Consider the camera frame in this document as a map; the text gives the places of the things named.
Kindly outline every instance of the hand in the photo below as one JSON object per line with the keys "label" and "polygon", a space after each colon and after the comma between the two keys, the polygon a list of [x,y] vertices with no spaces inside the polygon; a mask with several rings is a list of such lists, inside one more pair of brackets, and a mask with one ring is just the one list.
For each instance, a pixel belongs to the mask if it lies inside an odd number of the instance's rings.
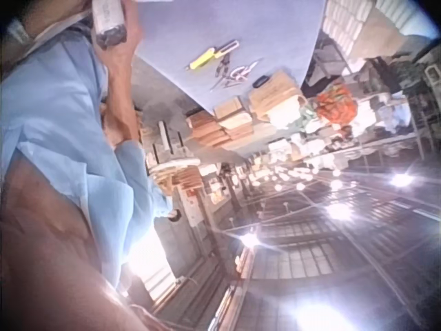
{"label": "hand", "polygon": [[174,186],[172,183],[172,176],[168,176],[164,180],[160,181],[158,186],[163,191],[164,195],[168,197],[173,195]]}
{"label": "hand", "polygon": [[138,18],[138,4],[133,0],[122,0],[125,13],[125,27],[127,29],[127,41],[117,46],[102,50],[96,44],[93,36],[95,52],[98,58],[109,70],[109,74],[120,74],[130,72],[132,59],[143,36]]}

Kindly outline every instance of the light blue shirt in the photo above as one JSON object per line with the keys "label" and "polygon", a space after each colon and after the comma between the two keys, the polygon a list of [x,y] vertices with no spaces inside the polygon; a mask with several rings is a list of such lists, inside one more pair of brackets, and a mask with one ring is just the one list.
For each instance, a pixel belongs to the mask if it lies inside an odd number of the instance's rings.
{"label": "light blue shirt", "polygon": [[172,210],[135,141],[115,151],[101,127],[105,68],[79,32],[65,31],[1,85],[1,176],[20,150],[83,211],[105,278],[116,286],[132,244]]}

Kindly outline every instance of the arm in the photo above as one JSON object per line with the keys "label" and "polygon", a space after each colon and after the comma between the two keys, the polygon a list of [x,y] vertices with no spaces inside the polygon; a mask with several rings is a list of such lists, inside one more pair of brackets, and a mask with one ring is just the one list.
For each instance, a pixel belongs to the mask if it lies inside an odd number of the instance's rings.
{"label": "arm", "polygon": [[109,72],[106,121],[116,129],[119,140],[139,141],[136,113],[132,103],[131,78],[132,59],[142,37],[138,20],[137,4],[133,0],[123,0],[127,28],[127,41],[120,45],[100,49],[94,47],[99,59]]}

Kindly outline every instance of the scissors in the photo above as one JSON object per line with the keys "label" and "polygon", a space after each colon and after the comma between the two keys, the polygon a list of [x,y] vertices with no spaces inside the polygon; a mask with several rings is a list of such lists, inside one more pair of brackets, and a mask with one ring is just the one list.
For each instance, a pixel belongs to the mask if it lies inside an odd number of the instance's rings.
{"label": "scissors", "polygon": [[229,72],[229,53],[227,53],[222,58],[222,61],[219,63],[218,67],[216,68],[216,73],[214,74],[214,76],[215,77],[219,77],[219,75],[221,76],[220,79],[216,82],[216,84],[214,84],[213,87],[209,90],[210,92],[212,92],[225,79],[229,79],[228,72]]}
{"label": "scissors", "polygon": [[246,81],[248,78],[248,74],[258,65],[260,62],[256,60],[248,66],[241,66],[234,69],[229,76],[235,81]]}

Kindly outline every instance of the wooden block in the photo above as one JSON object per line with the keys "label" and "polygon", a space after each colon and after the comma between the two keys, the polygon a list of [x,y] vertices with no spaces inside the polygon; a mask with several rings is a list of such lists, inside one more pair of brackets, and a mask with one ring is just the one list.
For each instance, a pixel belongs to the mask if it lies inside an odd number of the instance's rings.
{"label": "wooden block", "polygon": [[242,110],[243,105],[240,102],[240,99],[238,97],[234,97],[233,99],[230,99],[219,106],[214,108],[214,115],[218,120],[223,119],[224,117],[237,112],[238,110]]}
{"label": "wooden block", "polygon": [[219,142],[219,143],[215,143],[212,147],[213,148],[219,148],[219,147],[222,147],[223,145],[225,145],[226,143],[229,143],[229,142],[231,142],[232,140],[230,139],[230,138],[228,138],[228,139],[226,139],[226,140],[224,140],[224,141],[221,141],[221,142]]}
{"label": "wooden block", "polygon": [[192,137],[200,138],[211,132],[221,130],[222,127],[216,122],[216,119],[206,112],[201,110],[187,118],[189,127],[192,129]]}
{"label": "wooden block", "polygon": [[238,128],[234,128],[233,130],[226,130],[226,133],[234,139],[237,136],[243,134],[252,134],[254,132],[254,127],[251,123],[246,123],[243,126],[239,126]]}
{"label": "wooden block", "polygon": [[212,133],[206,134],[203,137],[197,138],[197,141],[199,143],[202,143],[203,145],[212,146],[215,143],[226,140],[228,138],[229,137],[224,130],[218,130],[218,131],[214,131]]}
{"label": "wooden block", "polygon": [[218,121],[218,123],[220,126],[224,127],[225,129],[232,130],[234,128],[243,126],[246,123],[251,123],[252,121],[253,119],[248,112],[239,110],[238,112],[235,112],[227,117],[224,117],[222,120]]}

